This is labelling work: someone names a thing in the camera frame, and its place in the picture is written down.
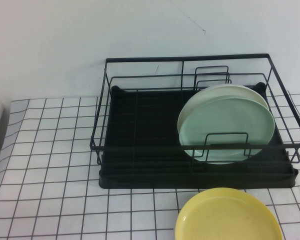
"black drip tray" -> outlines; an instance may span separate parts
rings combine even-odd
[[[250,88],[265,97],[262,84]],[[106,147],[180,146],[177,120],[193,90],[111,90]],[[277,129],[269,144],[282,144]],[[285,149],[264,149],[242,162],[219,165],[192,163],[182,149],[105,151],[99,184],[106,189],[290,188],[297,174]]]

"countertop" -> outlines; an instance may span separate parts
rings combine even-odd
[[[291,98],[300,115],[300,92]],[[89,148],[97,102],[12,102],[0,154],[0,239],[174,239],[179,210],[204,189],[100,188]],[[300,239],[300,163],[294,167],[293,188],[242,189],[271,210],[286,240]]]

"yellow plate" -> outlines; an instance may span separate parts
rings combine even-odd
[[[213,188],[191,198],[175,225],[175,240],[282,240],[271,211],[255,197]]]

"dish rack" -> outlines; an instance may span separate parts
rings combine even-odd
[[[240,134],[245,141],[180,145],[181,109],[216,84],[244,85],[266,100],[276,122],[268,144],[249,144],[246,132],[211,132],[207,138]],[[269,54],[107,58],[90,148],[106,189],[290,188],[300,163],[300,117]],[[210,151],[237,149],[246,160],[209,161]],[[205,161],[195,150],[207,151]]]

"mint green plate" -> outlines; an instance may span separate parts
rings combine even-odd
[[[243,97],[228,95],[215,97],[198,106],[183,122],[179,141],[181,145],[204,145],[209,133],[248,133],[249,144],[268,144],[275,130],[272,114],[260,103]],[[209,135],[206,145],[245,143],[246,134]],[[261,149],[252,149],[251,155]],[[185,150],[193,155],[192,150]],[[242,161],[247,158],[244,149],[210,150],[207,161]],[[195,150],[194,158],[205,161],[207,150]]]

